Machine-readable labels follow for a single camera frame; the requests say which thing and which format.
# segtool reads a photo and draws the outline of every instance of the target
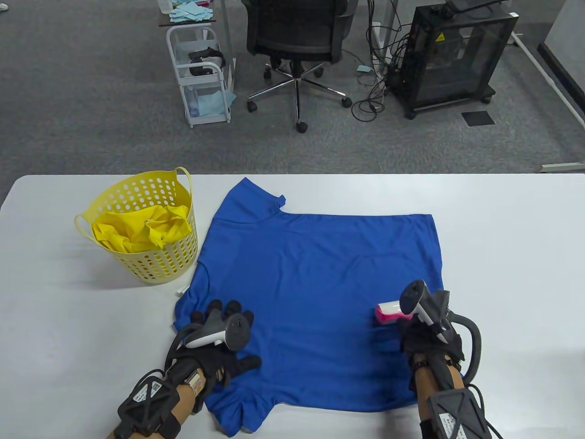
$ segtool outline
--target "white rolling cart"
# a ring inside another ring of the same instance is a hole
[[[193,125],[227,122],[231,120],[230,108],[226,91],[228,87],[224,78],[224,70],[230,71],[230,63],[222,69],[221,64],[208,61],[194,63],[189,58],[191,52],[200,52],[208,48],[221,51],[217,34],[210,24],[193,24],[173,26],[167,31],[167,46],[171,56],[175,78],[179,86],[185,118],[191,128]],[[192,75],[192,68],[211,69],[212,74]],[[200,116],[199,98],[221,92],[224,114]]]

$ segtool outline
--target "black mat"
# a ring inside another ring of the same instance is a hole
[[[461,113],[461,116],[469,126],[495,125],[494,119],[490,117],[487,111],[470,111]]]

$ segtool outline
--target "black machine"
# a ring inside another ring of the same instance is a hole
[[[518,20],[501,1],[448,0],[416,8],[402,64],[387,77],[408,119],[455,102],[490,102],[495,91],[488,83]]]

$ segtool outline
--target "chair leg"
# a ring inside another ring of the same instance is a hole
[[[304,78],[305,76],[307,76],[309,73],[313,72],[314,70],[317,70],[318,68],[323,67],[323,64],[325,64],[325,63],[319,63],[316,66],[311,67],[309,70],[305,70],[303,73],[301,73],[301,78]]]
[[[270,64],[265,64],[266,67],[270,67],[272,68],[272,66]],[[281,75],[286,76],[287,78],[292,78],[293,75],[291,75],[289,72],[281,70],[282,67],[277,68],[276,70],[274,70],[276,73],[280,73]]]
[[[306,133],[308,125],[301,120],[301,93],[299,90],[301,88],[301,79],[295,78],[293,81],[294,88],[297,92],[297,131],[299,133]]]
[[[341,93],[340,91],[334,90],[333,88],[326,87],[323,84],[316,83],[314,81],[311,81],[310,79],[303,78],[302,80],[306,83],[314,85],[315,87],[319,88],[320,90],[327,91],[327,92],[332,93],[332,94],[336,94],[337,96],[341,96],[342,98],[347,97],[347,95],[345,93]]]
[[[258,93],[254,93],[254,94],[249,95],[248,100],[251,101],[252,99],[257,98],[258,96],[262,96],[263,94],[269,93],[273,90],[276,90],[277,88],[280,88],[284,85],[290,84],[293,81],[294,81],[294,79],[287,79],[279,84],[272,85],[271,87],[265,88],[264,90],[261,90]]]

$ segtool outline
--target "blue t-shirt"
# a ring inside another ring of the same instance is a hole
[[[256,431],[279,403],[349,411],[413,403],[398,331],[379,326],[374,309],[416,279],[443,287],[432,216],[288,214],[284,203],[248,179],[237,184],[175,308],[177,329],[214,299],[255,314],[240,355],[260,355],[262,367],[206,399],[229,436]]]

